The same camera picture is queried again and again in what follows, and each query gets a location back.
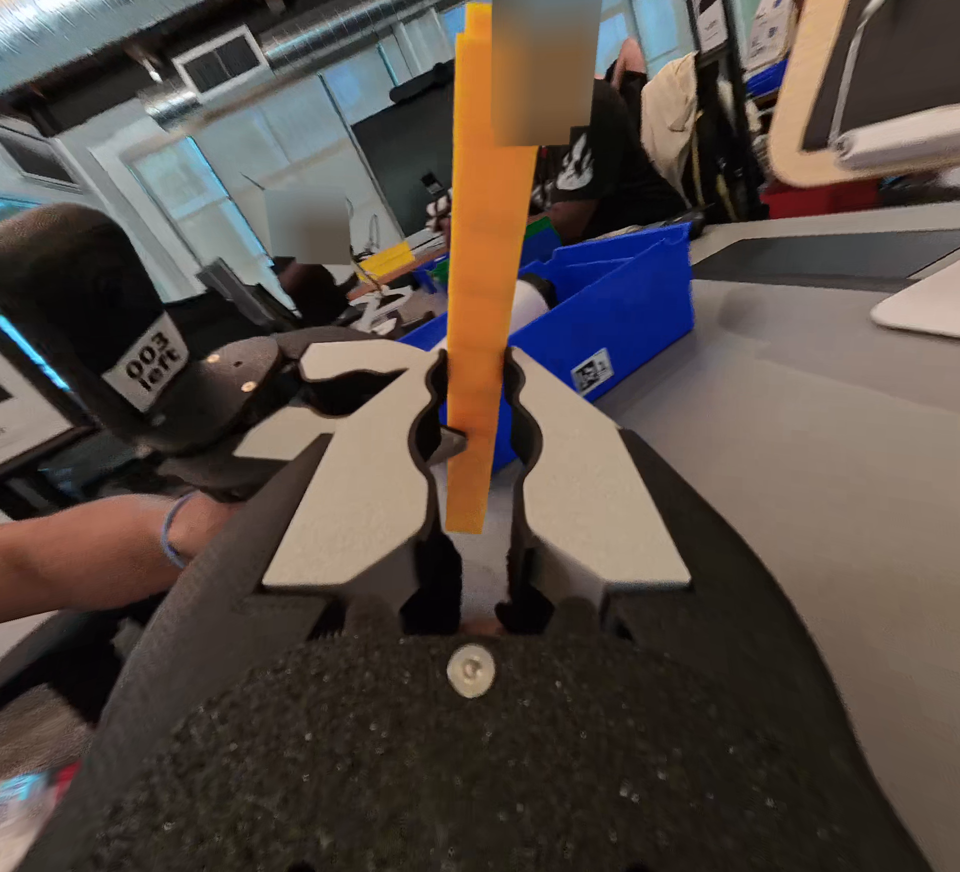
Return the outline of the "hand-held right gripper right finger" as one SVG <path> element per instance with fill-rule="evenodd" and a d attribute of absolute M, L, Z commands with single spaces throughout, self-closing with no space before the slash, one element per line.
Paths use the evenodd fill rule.
<path fill-rule="evenodd" d="M 506 354 L 520 464 L 507 554 L 508 626 L 546 626 L 571 599 L 688 590 L 689 567 L 625 432 L 518 348 Z"/>

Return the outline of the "blue bin with marker label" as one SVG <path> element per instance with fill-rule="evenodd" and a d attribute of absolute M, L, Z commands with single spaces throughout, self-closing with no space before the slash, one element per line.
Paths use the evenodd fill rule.
<path fill-rule="evenodd" d="M 694 326 L 691 220 L 623 231 L 556 249 L 523 246 L 518 278 L 532 272 L 558 290 L 558 343 L 522 348 L 593 402 Z"/>

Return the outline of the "white air vent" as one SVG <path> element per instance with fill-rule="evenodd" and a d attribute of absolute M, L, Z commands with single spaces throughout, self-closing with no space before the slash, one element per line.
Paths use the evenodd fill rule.
<path fill-rule="evenodd" d="M 255 35 L 236 26 L 173 59 L 174 68 L 200 102 L 232 91 L 241 84 L 271 73 Z"/>

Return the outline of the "black wall screen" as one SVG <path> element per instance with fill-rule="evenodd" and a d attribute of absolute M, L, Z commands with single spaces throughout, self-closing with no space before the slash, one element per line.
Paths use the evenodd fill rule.
<path fill-rule="evenodd" d="M 354 136 L 403 236 L 452 179 L 453 87 L 432 88 L 354 123 Z"/>

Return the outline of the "person's left forearm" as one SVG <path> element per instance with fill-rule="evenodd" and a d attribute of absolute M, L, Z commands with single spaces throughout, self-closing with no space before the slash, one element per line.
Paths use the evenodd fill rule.
<path fill-rule="evenodd" d="M 1 621 L 112 610 L 169 589 L 243 507 L 128 494 L 1 526 Z"/>

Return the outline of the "long orange bar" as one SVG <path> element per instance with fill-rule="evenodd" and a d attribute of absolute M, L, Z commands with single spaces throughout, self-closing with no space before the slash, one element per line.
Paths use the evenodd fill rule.
<path fill-rule="evenodd" d="M 503 365 L 539 148 L 500 146 L 494 8 L 469 3 L 455 47 L 446 418 L 466 436 L 447 464 L 445 528 L 484 528 Z"/>

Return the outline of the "beige jacket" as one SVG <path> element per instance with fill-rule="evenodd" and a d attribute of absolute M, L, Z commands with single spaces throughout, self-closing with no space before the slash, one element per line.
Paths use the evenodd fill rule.
<path fill-rule="evenodd" d="M 642 87 L 639 138 L 658 175 L 688 206 L 737 218 L 736 183 L 745 169 L 733 89 L 691 51 L 667 62 Z"/>

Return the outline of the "black soundbar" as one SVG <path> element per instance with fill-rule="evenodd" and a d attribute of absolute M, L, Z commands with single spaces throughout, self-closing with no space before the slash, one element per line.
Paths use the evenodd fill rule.
<path fill-rule="evenodd" d="M 389 93 L 390 102 L 400 106 L 447 89 L 453 84 L 454 69 L 454 60 L 434 64 L 428 71 L 392 87 Z"/>

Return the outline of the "wood edged black board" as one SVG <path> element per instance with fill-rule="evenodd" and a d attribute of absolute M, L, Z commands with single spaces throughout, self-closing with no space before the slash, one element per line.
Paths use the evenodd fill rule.
<path fill-rule="evenodd" d="M 930 158 L 878 170 L 844 170 L 829 149 L 846 52 L 869 0 L 805 0 L 768 140 L 777 179 L 812 187 L 958 168 Z M 958 105 L 959 0 L 888 0 L 866 26 L 842 130 Z"/>

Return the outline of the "yellow storage bin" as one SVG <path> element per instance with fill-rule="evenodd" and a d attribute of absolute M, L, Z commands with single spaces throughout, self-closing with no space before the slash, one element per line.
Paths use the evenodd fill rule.
<path fill-rule="evenodd" d="M 387 282 L 404 274 L 416 264 L 416 256 L 406 240 L 361 260 L 363 276 L 372 282 Z"/>

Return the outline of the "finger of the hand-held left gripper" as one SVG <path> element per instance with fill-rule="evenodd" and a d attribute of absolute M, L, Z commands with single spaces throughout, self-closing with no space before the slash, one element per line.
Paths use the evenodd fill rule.
<path fill-rule="evenodd" d="M 298 403 L 315 413 L 421 413 L 445 402 L 445 354 L 388 339 L 312 343 Z"/>
<path fill-rule="evenodd" d="M 232 451 L 234 458 L 290 461 L 295 459 L 319 436 L 335 434 L 349 416 L 335 417 L 312 408 L 282 408 L 252 427 Z M 428 465 L 435 465 L 460 455 L 467 448 L 467 436 L 447 426 L 439 427 L 440 439 L 435 447 L 421 447 Z"/>

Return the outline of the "white cylinder roll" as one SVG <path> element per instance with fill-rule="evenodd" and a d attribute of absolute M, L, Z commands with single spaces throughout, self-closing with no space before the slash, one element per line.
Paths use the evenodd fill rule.
<path fill-rule="evenodd" d="M 515 283 L 507 346 L 522 348 L 531 356 L 534 348 L 555 346 L 559 341 L 554 315 L 558 304 L 553 281 L 537 273 L 523 273 Z"/>

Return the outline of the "red bag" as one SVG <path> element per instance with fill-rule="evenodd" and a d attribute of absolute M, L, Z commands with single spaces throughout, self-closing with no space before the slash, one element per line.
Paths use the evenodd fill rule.
<path fill-rule="evenodd" d="M 770 219 L 808 218 L 865 211 L 881 203 L 881 181 L 857 181 L 794 187 L 778 180 L 768 182 L 759 194 Z"/>

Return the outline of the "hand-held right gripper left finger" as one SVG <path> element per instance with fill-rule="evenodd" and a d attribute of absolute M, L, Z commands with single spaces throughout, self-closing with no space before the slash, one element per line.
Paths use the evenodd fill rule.
<path fill-rule="evenodd" d="M 429 410 L 349 415 L 278 543 L 265 588 L 419 586 L 416 545 L 437 506 L 416 444 Z"/>

